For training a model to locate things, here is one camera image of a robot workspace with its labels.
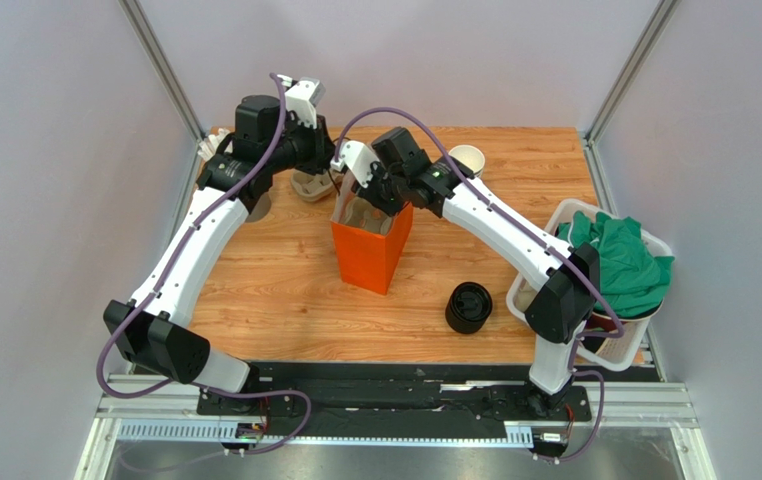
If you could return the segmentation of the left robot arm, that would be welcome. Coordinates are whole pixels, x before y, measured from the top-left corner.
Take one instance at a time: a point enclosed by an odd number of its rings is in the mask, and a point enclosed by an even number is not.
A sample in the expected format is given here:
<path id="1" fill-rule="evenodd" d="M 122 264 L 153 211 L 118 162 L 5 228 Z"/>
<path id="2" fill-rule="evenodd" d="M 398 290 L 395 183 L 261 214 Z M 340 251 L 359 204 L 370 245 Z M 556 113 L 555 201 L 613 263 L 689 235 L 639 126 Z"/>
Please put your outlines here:
<path id="1" fill-rule="evenodd" d="M 134 365 L 182 384 L 240 392 L 251 366 L 189 330 L 204 283 L 222 250 L 264 200 L 276 174 L 322 173 L 334 156 L 320 97 L 251 95 L 235 111 L 235 129 L 205 161 L 184 226 L 151 275 L 127 301 L 103 314 L 112 343 Z"/>

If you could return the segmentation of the pulp cup carrier tray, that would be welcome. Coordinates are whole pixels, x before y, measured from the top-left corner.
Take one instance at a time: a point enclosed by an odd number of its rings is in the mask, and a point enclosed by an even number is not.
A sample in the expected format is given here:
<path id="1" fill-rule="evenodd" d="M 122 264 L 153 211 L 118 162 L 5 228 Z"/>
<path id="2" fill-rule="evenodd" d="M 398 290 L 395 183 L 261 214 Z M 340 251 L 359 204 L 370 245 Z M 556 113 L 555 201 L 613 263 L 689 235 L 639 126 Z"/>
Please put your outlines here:
<path id="1" fill-rule="evenodd" d="M 378 235 L 387 235 L 393 222 L 393 217 L 358 197 L 346 204 L 340 220 L 340 223 L 345 226 Z"/>

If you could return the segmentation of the orange paper bag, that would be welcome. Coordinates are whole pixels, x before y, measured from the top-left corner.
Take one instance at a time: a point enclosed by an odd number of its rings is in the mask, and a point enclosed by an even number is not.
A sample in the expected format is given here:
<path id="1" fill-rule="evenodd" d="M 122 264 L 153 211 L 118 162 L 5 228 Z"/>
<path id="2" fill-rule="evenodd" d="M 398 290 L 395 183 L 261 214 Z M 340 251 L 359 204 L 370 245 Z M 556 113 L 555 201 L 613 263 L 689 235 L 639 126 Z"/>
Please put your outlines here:
<path id="1" fill-rule="evenodd" d="M 346 204 L 355 197 L 342 179 L 330 219 L 340 277 L 347 284 L 385 295 L 408 241 L 414 208 L 407 205 L 393 217 L 387 235 L 372 234 L 340 223 Z"/>

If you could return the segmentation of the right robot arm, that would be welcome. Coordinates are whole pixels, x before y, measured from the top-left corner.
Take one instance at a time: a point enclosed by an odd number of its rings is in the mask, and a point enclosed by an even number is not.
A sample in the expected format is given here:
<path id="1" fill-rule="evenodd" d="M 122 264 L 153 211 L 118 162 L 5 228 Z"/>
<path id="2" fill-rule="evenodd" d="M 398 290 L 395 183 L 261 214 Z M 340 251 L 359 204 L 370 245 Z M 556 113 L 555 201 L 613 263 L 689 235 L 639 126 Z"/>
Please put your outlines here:
<path id="1" fill-rule="evenodd" d="M 395 216 L 407 205 L 429 210 L 474 235 L 517 270 L 534 291 L 524 309 L 509 308 L 536 335 L 524 404 L 541 418 L 565 411 L 577 337 L 599 291 L 595 248 L 574 247 L 537 227 L 458 159 L 431 159 L 402 127 L 369 145 L 342 142 L 331 165 L 350 173 L 357 196 L 385 214 Z"/>

